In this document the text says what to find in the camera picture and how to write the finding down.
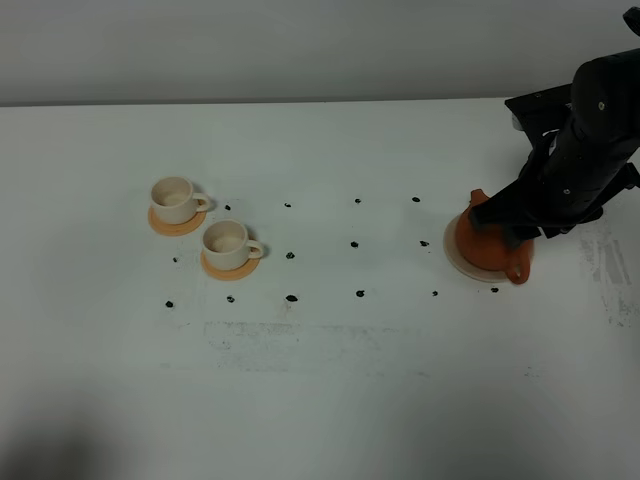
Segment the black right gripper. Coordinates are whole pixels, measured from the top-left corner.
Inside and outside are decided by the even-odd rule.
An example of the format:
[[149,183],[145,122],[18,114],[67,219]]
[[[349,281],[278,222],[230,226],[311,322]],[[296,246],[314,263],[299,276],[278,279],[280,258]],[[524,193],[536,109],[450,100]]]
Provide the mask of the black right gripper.
[[638,134],[604,141],[566,124],[536,144],[518,180],[492,197],[471,191],[471,226],[503,227],[507,248],[517,249],[541,229],[557,235],[589,222],[613,196],[609,184],[638,148]]

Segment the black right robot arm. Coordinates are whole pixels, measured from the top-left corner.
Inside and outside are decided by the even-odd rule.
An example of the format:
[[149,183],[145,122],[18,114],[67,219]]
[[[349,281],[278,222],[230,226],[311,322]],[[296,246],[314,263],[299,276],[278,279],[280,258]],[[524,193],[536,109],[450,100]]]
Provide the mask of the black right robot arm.
[[470,210],[471,225],[503,229],[508,247],[599,219],[639,184],[639,52],[582,64],[571,83],[506,100],[532,151],[517,179]]

